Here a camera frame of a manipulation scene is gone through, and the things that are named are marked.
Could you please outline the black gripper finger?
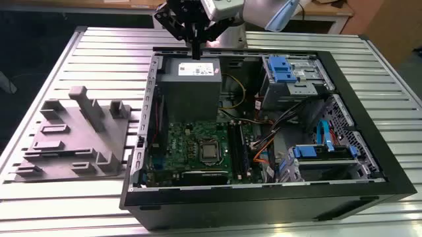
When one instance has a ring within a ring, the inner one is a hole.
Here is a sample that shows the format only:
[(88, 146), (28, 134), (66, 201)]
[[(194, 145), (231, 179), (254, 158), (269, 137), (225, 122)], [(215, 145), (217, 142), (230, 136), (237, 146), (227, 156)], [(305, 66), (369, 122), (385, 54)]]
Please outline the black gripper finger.
[(201, 60), (203, 44), (206, 44), (207, 41), (215, 41), (229, 26), (230, 19), (223, 19), (213, 25), (206, 25), (206, 22), (197, 24), (197, 60)]
[(197, 60), (195, 23), (179, 23), (167, 4), (158, 7), (154, 18), (178, 40), (186, 41), (186, 45), (193, 51), (193, 59)]

